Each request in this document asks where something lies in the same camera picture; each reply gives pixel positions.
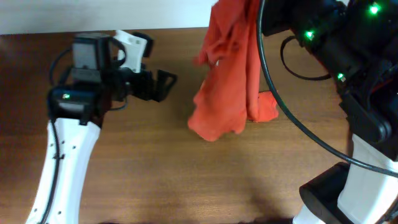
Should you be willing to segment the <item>orange red t-shirt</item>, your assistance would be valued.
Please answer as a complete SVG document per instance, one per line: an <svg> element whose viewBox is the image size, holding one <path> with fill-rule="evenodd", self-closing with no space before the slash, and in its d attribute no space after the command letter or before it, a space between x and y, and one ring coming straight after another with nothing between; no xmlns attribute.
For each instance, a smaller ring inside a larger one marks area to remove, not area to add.
<svg viewBox="0 0 398 224"><path fill-rule="evenodd" d="M276 119L270 91L260 91L261 62L257 49L259 0L222 0L211 8L210 23L197 65L209 71L195 95L188 127L206 141L241 133L248 120Z"/></svg>

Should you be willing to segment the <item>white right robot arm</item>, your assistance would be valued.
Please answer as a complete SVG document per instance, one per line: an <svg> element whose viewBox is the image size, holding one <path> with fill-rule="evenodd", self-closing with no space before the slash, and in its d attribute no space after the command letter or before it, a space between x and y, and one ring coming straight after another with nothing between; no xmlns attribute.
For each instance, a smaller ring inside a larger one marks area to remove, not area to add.
<svg viewBox="0 0 398 224"><path fill-rule="evenodd" d="M384 223L397 216L397 2L261 1L257 38L290 30L332 78L352 134L351 156L304 126L270 91L304 134L340 159L299 189L292 223Z"/></svg>

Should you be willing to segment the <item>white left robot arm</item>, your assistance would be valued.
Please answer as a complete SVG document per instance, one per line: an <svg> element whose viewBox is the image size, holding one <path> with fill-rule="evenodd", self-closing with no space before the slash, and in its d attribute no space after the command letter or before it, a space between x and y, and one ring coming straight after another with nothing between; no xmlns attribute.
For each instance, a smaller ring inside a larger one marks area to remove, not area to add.
<svg viewBox="0 0 398 224"><path fill-rule="evenodd" d="M86 170L105 115L123 110L130 96L166 99L177 76L146 70L142 59L153 44L148 35L123 30L74 37L65 50L72 64L50 81L47 150L28 223L78 223Z"/></svg>

